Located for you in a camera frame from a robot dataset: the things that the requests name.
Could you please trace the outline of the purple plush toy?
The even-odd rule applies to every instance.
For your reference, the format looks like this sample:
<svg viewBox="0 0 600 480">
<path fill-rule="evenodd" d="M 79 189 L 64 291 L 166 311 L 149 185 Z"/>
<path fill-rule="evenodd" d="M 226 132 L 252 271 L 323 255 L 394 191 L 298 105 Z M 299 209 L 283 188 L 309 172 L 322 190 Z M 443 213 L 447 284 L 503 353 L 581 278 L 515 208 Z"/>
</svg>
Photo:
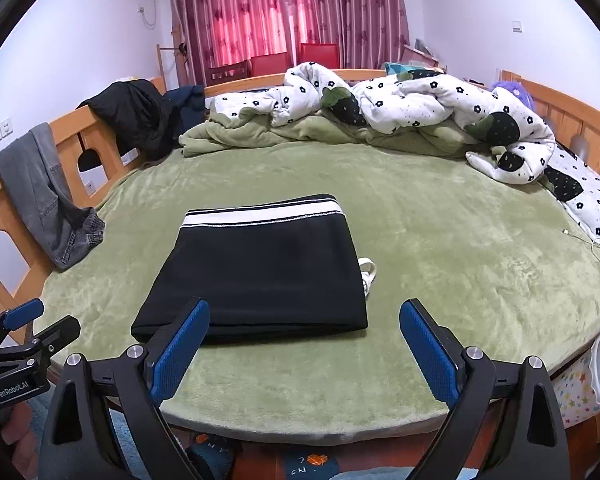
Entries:
<svg viewBox="0 0 600 480">
<path fill-rule="evenodd" d="M 491 84 L 489 90 L 493 91 L 496 88 L 506 89 L 513 96 L 516 96 L 522 104 L 530 108 L 530 110 L 535 110 L 531 94 L 520 82 L 514 80 L 499 80 L 494 82 L 494 84 Z"/>
</svg>

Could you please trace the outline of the wooden bed frame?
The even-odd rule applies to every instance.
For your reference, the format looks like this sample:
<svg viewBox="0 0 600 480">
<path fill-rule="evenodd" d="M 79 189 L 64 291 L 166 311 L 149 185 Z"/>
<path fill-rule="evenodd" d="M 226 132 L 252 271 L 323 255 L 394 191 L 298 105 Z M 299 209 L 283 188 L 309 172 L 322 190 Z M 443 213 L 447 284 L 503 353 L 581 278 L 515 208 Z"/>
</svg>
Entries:
<svg viewBox="0 0 600 480">
<path fill-rule="evenodd" d="M 535 102 L 536 108 L 546 115 L 557 128 L 558 140 L 570 143 L 580 139 L 588 146 L 588 166 L 600 172 L 600 111 L 572 96 L 558 90 L 543 86 L 537 82 L 524 79 L 506 70 L 502 76 L 507 81 L 517 81 L 526 88 Z M 116 185 L 132 174 L 140 174 L 142 162 L 124 164 L 114 154 L 114 135 L 110 128 L 97 118 L 90 110 L 81 107 L 78 110 L 55 119 L 50 126 L 58 144 L 59 158 L 65 166 L 65 172 L 74 198 L 86 206 L 95 206 L 104 200 Z M 79 154 L 84 148 L 96 151 L 105 167 L 106 183 L 95 193 L 87 193 L 78 179 Z M 36 241 L 24 227 L 2 190 L 0 182 L 0 232 L 6 233 L 17 247 L 23 260 L 27 263 L 27 271 L 15 289 L 6 287 L 0 279 L 0 310 L 15 307 L 43 290 L 46 278 L 52 272 L 52 265 Z M 331 430 L 318 431 L 309 429 L 292 431 L 290 427 L 273 430 L 267 434 L 258 434 L 251 430 L 235 430 L 233 437 L 268 443 L 298 443 L 307 445 L 345 445 L 365 440 L 406 437 L 409 434 L 424 434 L 440 425 L 439 417 L 423 422 L 401 420 L 395 425 L 372 425 L 366 429 L 356 430 L 351 425 L 339 425 Z"/>
</svg>

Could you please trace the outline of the grey jeans on footboard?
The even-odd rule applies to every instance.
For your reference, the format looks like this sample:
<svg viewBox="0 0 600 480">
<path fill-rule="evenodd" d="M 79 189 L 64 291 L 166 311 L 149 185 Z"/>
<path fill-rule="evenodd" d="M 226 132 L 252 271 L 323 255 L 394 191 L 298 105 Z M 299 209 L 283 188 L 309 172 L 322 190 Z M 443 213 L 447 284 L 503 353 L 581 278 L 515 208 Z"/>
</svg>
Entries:
<svg viewBox="0 0 600 480">
<path fill-rule="evenodd" d="M 104 239 L 105 222 L 73 201 L 52 129 L 39 124 L 0 151 L 0 181 L 22 223 L 58 270 Z"/>
</svg>

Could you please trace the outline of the red chair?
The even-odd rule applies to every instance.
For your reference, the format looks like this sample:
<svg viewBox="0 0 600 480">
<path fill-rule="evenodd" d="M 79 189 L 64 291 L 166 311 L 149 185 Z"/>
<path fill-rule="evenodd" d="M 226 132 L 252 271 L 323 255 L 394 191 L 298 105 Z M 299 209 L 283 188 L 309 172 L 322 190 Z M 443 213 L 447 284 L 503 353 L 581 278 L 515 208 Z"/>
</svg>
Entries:
<svg viewBox="0 0 600 480">
<path fill-rule="evenodd" d="M 331 70 L 340 67 L 338 44 L 300 44 L 298 61 L 320 64 Z"/>
</svg>

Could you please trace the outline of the green fleece bed blanket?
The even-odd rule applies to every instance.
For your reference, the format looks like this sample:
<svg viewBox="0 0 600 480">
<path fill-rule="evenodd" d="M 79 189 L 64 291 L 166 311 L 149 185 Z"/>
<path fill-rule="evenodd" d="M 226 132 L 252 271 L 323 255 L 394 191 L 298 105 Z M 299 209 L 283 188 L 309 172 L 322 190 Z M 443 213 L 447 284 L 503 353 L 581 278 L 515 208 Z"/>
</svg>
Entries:
<svg viewBox="0 0 600 480">
<path fill-rule="evenodd" d="M 377 264 L 366 330 L 204 348 L 163 405 L 171 422 L 233 437 L 441 418 L 399 332 L 407 298 L 492 358 L 534 353 L 551 370 L 600 332 L 600 248 L 550 193 L 442 158 L 417 133 L 375 141 L 321 116 L 280 136 L 206 122 L 118 183 L 98 207 L 102 244 L 46 280 L 40 325 L 73 315 L 74 350 L 116 356 L 186 211 L 314 193 L 336 197 L 356 251 Z"/>
</svg>

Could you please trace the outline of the white plastic bin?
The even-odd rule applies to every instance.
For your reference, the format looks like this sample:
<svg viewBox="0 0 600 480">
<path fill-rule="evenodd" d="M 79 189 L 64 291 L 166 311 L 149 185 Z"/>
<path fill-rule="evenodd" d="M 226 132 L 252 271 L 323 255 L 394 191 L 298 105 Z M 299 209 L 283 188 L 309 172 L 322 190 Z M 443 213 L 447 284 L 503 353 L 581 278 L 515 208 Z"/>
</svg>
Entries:
<svg viewBox="0 0 600 480">
<path fill-rule="evenodd" d="M 600 334 L 592 347 L 554 380 L 553 387 L 565 428 L 600 413 Z"/>
</svg>

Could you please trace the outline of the dark wooden chair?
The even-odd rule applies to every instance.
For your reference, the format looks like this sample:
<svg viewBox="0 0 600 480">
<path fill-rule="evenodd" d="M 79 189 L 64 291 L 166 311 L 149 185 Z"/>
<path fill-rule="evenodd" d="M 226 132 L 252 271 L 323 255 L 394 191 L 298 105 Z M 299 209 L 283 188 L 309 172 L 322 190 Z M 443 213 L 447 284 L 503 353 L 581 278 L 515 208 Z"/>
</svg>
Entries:
<svg viewBox="0 0 600 480">
<path fill-rule="evenodd" d="M 250 62 L 248 60 L 221 65 L 218 67 L 209 67 L 206 70 L 206 86 L 216 86 L 224 82 L 245 79 L 250 76 Z"/>
</svg>

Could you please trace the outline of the floral pillow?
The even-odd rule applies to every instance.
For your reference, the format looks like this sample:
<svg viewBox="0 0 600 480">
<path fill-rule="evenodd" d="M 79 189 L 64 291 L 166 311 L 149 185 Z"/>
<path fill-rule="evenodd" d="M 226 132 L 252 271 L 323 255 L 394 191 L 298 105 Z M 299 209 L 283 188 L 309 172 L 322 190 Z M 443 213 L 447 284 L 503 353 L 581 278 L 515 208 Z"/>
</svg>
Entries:
<svg viewBox="0 0 600 480">
<path fill-rule="evenodd" d="M 540 182 L 590 240 L 600 244 L 600 175 L 558 143 Z"/>
</svg>

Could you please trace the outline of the dark blue garment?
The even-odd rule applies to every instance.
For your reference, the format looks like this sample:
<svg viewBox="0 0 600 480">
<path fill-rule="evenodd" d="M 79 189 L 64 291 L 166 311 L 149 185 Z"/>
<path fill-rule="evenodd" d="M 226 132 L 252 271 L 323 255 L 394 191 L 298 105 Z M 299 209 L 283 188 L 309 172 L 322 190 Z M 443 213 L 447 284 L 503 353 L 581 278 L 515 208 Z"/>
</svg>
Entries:
<svg viewBox="0 0 600 480">
<path fill-rule="evenodd" d="M 202 84 L 169 90 L 164 97 L 172 105 L 170 125 L 174 138 L 204 121 L 207 107 Z"/>
</svg>

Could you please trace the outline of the black pants with white stripes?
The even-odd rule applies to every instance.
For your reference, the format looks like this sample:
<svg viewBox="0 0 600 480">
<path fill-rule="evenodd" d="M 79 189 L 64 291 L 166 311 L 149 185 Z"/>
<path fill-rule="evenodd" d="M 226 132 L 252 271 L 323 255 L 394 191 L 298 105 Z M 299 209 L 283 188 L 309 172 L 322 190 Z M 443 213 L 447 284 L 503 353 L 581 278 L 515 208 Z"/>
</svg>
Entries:
<svg viewBox="0 0 600 480">
<path fill-rule="evenodd" d="M 366 330 L 373 273 L 335 196 L 187 211 L 131 325 L 145 342 L 199 299 L 206 344 Z"/>
</svg>

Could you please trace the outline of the black jacket on footboard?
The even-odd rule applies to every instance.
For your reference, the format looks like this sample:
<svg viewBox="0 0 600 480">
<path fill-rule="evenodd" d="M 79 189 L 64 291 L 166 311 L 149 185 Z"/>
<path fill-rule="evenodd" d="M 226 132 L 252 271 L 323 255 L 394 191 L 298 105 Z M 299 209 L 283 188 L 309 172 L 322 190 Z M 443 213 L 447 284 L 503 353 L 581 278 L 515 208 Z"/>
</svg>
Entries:
<svg viewBox="0 0 600 480">
<path fill-rule="evenodd" d="M 146 79 L 117 81 L 84 100 L 87 106 L 130 148 L 157 160 L 173 150 L 173 104 Z"/>
</svg>

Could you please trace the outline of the white floral quilt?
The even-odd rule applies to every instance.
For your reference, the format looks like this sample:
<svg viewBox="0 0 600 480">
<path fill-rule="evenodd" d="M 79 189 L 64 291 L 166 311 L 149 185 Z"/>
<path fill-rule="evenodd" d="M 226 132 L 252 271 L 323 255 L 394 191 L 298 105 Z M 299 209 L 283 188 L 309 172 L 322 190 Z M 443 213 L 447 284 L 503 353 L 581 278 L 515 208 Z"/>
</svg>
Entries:
<svg viewBox="0 0 600 480">
<path fill-rule="evenodd" d="M 216 96 L 211 118 L 237 127 L 263 116 L 273 127 L 283 127 L 320 110 L 384 136 L 452 120 L 471 144 L 492 151 L 489 157 L 466 153 L 468 164 L 506 184 L 541 177 L 556 148 L 552 129 L 512 92 L 486 91 L 436 70 L 410 70 L 351 86 L 333 70 L 304 62 L 287 70 L 280 86 Z"/>
</svg>

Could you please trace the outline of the red patterned curtain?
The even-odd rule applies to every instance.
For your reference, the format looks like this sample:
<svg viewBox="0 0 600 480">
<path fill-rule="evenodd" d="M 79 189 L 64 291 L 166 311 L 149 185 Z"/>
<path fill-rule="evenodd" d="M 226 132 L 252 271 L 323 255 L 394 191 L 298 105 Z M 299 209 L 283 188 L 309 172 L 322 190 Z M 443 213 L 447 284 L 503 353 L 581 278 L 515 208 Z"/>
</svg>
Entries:
<svg viewBox="0 0 600 480">
<path fill-rule="evenodd" d="M 343 68 L 378 68 L 410 40 L 404 0 L 171 0 L 171 12 L 180 84 L 259 55 L 296 60 L 302 44 L 336 44 Z"/>
</svg>

